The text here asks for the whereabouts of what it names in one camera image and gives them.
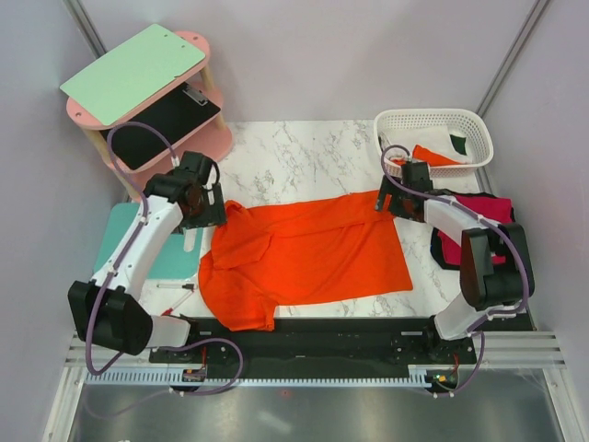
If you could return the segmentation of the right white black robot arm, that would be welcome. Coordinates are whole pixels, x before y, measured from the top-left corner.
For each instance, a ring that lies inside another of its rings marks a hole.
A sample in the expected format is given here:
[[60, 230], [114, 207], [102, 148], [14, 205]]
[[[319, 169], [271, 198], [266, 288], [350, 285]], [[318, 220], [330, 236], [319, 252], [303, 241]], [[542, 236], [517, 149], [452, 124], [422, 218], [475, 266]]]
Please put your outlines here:
[[422, 338], [423, 355], [439, 363], [455, 351], [454, 340], [482, 323], [514, 318], [534, 292], [524, 229], [501, 224], [464, 206], [451, 192], [437, 191], [424, 163], [402, 166], [402, 177], [384, 173], [375, 209], [427, 224], [460, 247], [460, 293], [433, 316], [433, 332]]

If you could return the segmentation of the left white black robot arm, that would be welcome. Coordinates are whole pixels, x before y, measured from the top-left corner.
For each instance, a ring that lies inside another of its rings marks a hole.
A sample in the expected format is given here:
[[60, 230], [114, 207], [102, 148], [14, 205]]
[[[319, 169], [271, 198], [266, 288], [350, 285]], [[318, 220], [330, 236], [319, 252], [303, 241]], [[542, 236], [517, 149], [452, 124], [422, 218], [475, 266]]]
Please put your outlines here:
[[119, 245], [87, 282], [75, 281], [68, 302], [77, 335], [88, 347], [127, 355], [169, 347], [182, 362], [202, 351], [189, 322], [148, 313], [139, 303], [144, 282], [167, 239], [183, 230], [220, 226], [226, 221], [218, 165], [186, 152], [179, 164], [146, 184], [142, 201]]

